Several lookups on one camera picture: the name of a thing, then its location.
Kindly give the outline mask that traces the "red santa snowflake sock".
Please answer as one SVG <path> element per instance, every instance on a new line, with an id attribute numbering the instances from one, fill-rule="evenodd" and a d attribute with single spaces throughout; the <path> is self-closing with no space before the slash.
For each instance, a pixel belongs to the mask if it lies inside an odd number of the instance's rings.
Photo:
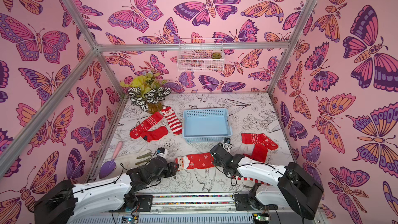
<path id="1" fill-rule="evenodd" d="M 180 156 L 175 159 L 178 170 L 209 169 L 213 168 L 213 159 L 209 152 Z"/>

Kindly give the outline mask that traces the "light blue plastic basket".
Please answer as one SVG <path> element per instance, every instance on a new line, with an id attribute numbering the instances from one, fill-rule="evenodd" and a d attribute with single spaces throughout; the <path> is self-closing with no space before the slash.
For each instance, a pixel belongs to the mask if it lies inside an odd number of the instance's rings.
<path id="1" fill-rule="evenodd" d="M 226 108 L 186 110 L 182 126 L 187 143 L 222 142 L 233 134 Z"/>

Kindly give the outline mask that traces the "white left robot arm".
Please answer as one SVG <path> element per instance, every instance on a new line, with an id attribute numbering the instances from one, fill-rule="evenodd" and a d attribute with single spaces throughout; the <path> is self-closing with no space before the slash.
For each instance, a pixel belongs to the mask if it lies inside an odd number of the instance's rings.
<path id="1" fill-rule="evenodd" d="M 135 211 L 139 206 L 136 193 L 153 182 L 175 176 L 178 168 L 177 163 L 156 157 L 114 178 L 86 184 L 64 180 L 35 203 L 34 222 L 70 224 L 97 213 Z"/>

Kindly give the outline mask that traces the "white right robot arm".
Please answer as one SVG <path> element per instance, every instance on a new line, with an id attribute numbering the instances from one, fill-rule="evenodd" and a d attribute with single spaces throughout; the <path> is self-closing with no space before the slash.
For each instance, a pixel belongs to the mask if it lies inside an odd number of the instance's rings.
<path id="1" fill-rule="evenodd" d="M 263 182 L 252 188 L 252 203 L 288 206 L 302 220 L 315 219 L 324 188 L 297 163 L 276 166 L 241 154 L 231 155 L 222 143 L 214 146 L 210 155 L 213 164 L 222 168 L 226 176 L 252 178 Z"/>

